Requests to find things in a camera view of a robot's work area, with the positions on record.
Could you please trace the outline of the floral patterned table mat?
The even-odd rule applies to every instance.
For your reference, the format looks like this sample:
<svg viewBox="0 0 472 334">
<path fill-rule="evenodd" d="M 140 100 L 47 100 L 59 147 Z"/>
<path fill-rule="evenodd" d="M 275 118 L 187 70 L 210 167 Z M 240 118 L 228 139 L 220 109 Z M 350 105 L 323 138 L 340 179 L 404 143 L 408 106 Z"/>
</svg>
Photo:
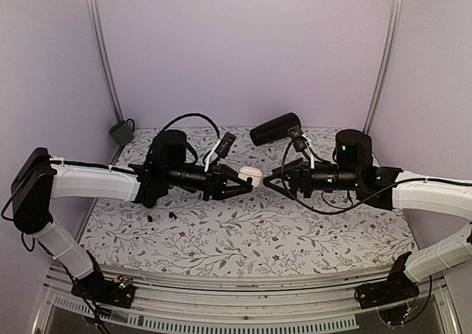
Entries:
<svg viewBox="0 0 472 334">
<path fill-rule="evenodd" d="M 238 277 L 390 266 L 415 247 L 400 211 L 357 206 L 353 192 L 292 201 L 267 187 L 225 201 L 174 188 L 151 209 L 100 199 L 80 244 L 103 265 Z"/>
</svg>

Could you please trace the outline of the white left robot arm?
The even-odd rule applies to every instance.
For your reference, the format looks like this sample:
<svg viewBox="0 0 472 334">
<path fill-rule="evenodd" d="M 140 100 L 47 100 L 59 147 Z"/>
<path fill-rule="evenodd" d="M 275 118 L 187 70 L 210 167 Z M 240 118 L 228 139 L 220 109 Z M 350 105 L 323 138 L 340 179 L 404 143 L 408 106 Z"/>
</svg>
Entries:
<svg viewBox="0 0 472 334">
<path fill-rule="evenodd" d="M 59 261 L 81 288 L 94 300 L 104 299 L 109 284 L 93 257 L 49 211 L 52 199 L 111 198 L 156 205 L 172 187 L 202 192 L 203 200 L 222 201 L 243 195 L 257 187 L 260 170 L 243 166 L 233 170 L 207 156 L 202 165 L 188 162 L 194 153 L 183 131 L 168 130 L 156 135 L 143 164 L 127 167 L 105 166 L 51 157 L 43 147 L 36 148 L 11 185 L 12 220 L 22 234 L 29 234 Z"/>
</svg>

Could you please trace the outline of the aluminium frame post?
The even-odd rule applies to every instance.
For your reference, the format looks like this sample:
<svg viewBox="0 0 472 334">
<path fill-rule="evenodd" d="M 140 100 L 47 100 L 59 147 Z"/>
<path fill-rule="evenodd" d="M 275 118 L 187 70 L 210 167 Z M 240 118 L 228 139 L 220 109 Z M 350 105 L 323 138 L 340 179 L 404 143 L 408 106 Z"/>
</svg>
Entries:
<svg viewBox="0 0 472 334">
<path fill-rule="evenodd" d="M 116 121 L 124 118 L 122 107 L 118 98 L 117 88 L 114 82 L 114 76 L 111 69 L 111 63 L 106 48 L 103 25 L 100 16 L 100 8 L 98 0 L 86 0 L 88 14 L 91 22 L 91 30 L 94 36 L 95 46 L 100 62 L 100 67 L 105 81 L 105 87 L 108 92 L 111 109 Z"/>
<path fill-rule="evenodd" d="M 380 108 L 381 98 L 389 72 L 389 64 L 392 59 L 392 54 L 394 52 L 395 39 L 398 33 L 402 6 L 403 0 L 391 0 L 388 23 L 386 27 L 386 37 L 383 44 L 381 60 L 378 68 L 378 73 L 375 78 L 375 85 L 367 110 L 367 116 L 364 120 L 363 125 L 363 132 L 365 134 L 372 133 L 372 129 L 375 124 L 375 118 Z"/>
</svg>

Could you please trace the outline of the grey mug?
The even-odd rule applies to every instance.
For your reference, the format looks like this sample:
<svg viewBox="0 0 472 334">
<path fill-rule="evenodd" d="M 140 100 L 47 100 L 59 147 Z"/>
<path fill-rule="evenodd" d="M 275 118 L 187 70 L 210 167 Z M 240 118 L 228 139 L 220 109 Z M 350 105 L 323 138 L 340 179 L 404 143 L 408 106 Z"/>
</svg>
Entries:
<svg viewBox="0 0 472 334">
<path fill-rule="evenodd" d="M 135 121 L 128 118 L 116 122 L 109 129 L 108 134 L 119 146 L 124 147 L 133 141 L 135 128 Z"/>
</svg>

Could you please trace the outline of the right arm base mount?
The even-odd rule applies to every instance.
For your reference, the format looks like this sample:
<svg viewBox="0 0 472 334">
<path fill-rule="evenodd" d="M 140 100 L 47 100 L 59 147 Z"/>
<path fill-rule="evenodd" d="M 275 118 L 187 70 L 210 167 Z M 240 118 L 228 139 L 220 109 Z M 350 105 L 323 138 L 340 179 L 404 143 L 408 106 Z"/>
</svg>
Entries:
<svg viewBox="0 0 472 334">
<path fill-rule="evenodd" d="M 411 251 L 400 255 L 393 263 L 385 280 L 364 283 L 355 288 L 354 298 L 361 309 L 411 299 L 420 293 L 417 283 L 404 274 L 406 261 L 411 255 Z"/>
</svg>

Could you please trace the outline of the white earbud charging case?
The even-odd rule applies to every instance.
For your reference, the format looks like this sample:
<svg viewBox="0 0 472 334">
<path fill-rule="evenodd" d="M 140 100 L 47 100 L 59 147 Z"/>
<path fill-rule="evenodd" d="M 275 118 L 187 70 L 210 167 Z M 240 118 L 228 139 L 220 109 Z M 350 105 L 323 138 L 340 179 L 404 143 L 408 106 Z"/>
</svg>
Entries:
<svg viewBox="0 0 472 334">
<path fill-rule="evenodd" d="M 242 166 L 239 169 L 238 178 L 250 182 L 253 187 L 258 187 L 263 179 L 263 172 L 255 167 Z"/>
</svg>

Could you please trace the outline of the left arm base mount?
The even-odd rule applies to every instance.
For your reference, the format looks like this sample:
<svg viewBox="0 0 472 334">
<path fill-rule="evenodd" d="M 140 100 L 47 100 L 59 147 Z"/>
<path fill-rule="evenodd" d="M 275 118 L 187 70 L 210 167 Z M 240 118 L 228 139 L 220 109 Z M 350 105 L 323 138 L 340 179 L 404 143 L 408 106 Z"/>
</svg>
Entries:
<svg viewBox="0 0 472 334">
<path fill-rule="evenodd" d="M 100 266 L 93 263 L 92 272 L 82 279 L 73 279 L 71 294 L 91 302 L 130 309 L 136 287 L 129 276 L 106 279 Z"/>
</svg>

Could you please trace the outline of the right aluminium frame post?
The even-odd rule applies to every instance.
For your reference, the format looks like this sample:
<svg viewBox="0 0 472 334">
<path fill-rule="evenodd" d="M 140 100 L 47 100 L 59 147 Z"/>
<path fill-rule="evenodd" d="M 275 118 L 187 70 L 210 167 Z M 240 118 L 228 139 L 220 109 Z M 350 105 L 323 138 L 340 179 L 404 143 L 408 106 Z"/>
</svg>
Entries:
<svg viewBox="0 0 472 334">
<path fill-rule="evenodd" d="M 365 134 L 372 133 L 372 129 L 375 124 L 375 118 L 380 108 L 381 98 L 389 72 L 389 64 L 392 59 L 392 54 L 394 52 L 395 39 L 398 33 L 402 6 L 403 0 L 391 0 L 388 23 L 386 27 L 386 37 L 383 44 L 381 60 L 378 68 L 378 73 L 375 78 L 375 85 L 367 110 L 367 116 L 364 120 L 363 125 L 363 132 Z"/>
</svg>

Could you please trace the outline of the black cylindrical speaker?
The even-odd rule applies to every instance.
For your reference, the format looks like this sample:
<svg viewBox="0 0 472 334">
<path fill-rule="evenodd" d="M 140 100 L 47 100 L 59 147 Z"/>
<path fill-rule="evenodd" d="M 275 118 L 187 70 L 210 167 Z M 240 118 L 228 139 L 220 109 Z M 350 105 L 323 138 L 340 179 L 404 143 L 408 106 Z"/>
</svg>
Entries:
<svg viewBox="0 0 472 334">
<path fill-rule="evenodd" d="M 288 130 L 301 126 L 299 117 L 293 113 L 283 114 L 250 130 L 251 141 L 256 146 L 266 145 L 288 137 Z"/>
</svg>

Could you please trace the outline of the aluminium front rail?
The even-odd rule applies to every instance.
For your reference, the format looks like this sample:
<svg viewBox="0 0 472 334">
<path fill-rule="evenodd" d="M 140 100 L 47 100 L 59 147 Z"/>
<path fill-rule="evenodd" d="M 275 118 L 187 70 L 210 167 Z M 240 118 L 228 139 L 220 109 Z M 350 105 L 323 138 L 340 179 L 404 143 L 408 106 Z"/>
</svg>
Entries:
<svg viewBox="0 0 472 334">
<path fill-rule="evenodd" d="M 295 276 L 164 274 L 104 265 L 107 278 L 126 275 L 136 288 L 130 308 L 105 307 L 108 333 L 461 333 L 442 275 L 420 283 L 405 324 L 407 301 L 363 308 L 355 289 L 386 278 L 381 265 Z"/>
</svg>

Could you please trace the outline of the left aluminium frame post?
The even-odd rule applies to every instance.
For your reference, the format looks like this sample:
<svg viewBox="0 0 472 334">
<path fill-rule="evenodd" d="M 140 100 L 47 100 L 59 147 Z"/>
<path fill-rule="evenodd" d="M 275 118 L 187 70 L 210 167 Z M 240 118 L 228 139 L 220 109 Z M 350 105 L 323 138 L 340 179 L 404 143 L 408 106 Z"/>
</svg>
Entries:
<svg viewBox="0 0 472 334">
<path fill-rule="evenodd" d="M 94 36 L 95 46 L 100 62 L 100 67 L 105 81 L 105 87 L 108 92 L 111 109 L 116 121 L 124 118 L 122 107 L 118 98 L 117 88 L 114 82 L 114 76 L 111 69 L 111 63 L 106 48 L 103 25 L 100 16 L 100 8 L 98 0 L 86 0 L 88 14 L 91 22 L 91 30 Z"/>
</svg>

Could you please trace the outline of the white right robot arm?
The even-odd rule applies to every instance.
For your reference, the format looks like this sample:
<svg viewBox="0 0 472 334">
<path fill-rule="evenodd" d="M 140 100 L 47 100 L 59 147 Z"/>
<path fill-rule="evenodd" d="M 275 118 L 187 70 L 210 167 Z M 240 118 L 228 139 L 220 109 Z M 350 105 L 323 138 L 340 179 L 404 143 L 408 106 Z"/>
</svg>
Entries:
<svg viewBox="0 0 472 334">
<path fill-rule="evenodd" d="M 471 183 L 420 175 L 397 167 L 373 164 L 372 139 L 354 129 L 341 130 L 335 137 L 332 163 L 297 159 L 283 162 L 264 178 L 265 186 L 296 201 L 298 194 L 309 198 L 313 191 L 353 191 L 356 205 L 376 209 L 416 209 L 471 219 Z M 420 280 L 471 260 L 471 225 L 423 250 L 399 256 L 381 295 L 396 302 Z"/>
</svg>

